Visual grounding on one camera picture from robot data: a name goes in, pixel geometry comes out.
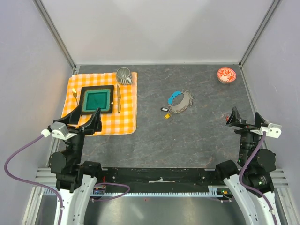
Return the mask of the black key tag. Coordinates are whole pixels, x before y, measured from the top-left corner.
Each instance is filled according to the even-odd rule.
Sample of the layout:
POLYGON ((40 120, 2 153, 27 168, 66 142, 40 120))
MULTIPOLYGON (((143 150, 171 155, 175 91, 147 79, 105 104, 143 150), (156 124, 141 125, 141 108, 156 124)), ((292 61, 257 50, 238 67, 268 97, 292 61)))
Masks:
POLYGON ((161 107, 160 110, 163 111, 163 112, 168 112, 168 111, 169 111, 169 108, 161 107))

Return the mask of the blue keyring with metal rings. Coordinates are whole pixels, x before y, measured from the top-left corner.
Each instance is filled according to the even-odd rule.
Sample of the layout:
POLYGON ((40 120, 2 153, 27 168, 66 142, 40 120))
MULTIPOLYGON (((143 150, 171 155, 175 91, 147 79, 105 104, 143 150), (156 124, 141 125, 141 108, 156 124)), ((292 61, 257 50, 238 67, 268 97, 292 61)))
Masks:
POLYGON ((177 90, 167 100, 170 114, 180 114, 193 105, 194 96, 189 90, 177 90), (181 101, 174 103, 178 96, 182 96, 181 101))

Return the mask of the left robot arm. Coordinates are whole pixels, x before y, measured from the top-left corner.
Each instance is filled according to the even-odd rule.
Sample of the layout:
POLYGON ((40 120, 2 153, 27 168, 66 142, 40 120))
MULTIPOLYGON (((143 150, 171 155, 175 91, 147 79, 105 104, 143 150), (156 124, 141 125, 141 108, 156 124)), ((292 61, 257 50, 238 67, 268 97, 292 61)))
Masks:
POLYGON ((66 145, 65 150, 53 153, 48 161, 50 172, 56 177, 56 225, 82 225, 94 185, 103 179, 100 163, 81 162, 85 137, 102 130, 101 109, 97 108, 79 126, 80 116, 81 106, 77 106, 50 126, 52 136, 66 145))

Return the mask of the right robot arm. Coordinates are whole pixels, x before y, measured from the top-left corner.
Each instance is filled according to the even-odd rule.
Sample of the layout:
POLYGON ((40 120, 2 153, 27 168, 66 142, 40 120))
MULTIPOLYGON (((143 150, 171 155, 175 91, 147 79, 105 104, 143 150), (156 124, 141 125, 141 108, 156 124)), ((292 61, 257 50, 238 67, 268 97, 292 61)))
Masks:
POLYGON ((268 123, 258 112, 254 124, 242 119, 238 109, 226 118, 228 127, 240 135, 239 157, 235 163, 224 161, 216 166, 215 180, 225 184, 248 225, 279 225, 274 184, 270 173, 276 170, 276 154, 262 147, 266 137, 278 139, 282 126, 268 123))

